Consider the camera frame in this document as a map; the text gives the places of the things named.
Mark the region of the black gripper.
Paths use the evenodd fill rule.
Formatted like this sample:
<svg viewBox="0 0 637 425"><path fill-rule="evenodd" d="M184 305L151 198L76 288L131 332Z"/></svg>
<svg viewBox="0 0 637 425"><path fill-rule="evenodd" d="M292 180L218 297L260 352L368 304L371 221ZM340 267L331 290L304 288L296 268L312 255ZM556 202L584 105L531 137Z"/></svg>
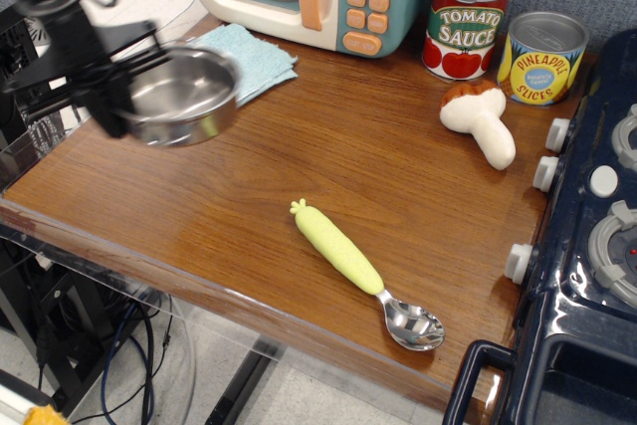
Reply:
<svg viewBox="0 0 637 425"><path fill-rule="evenodd" d="M120 113L132 109L133 78L169 60L168 51L156 40L154 23L95 26L81 0L19 0L14 10L40 21L50 45L42 57L4 81L1 90L23 92L65 77L75 106L85 107L110 137L127 135Z"/></svg>

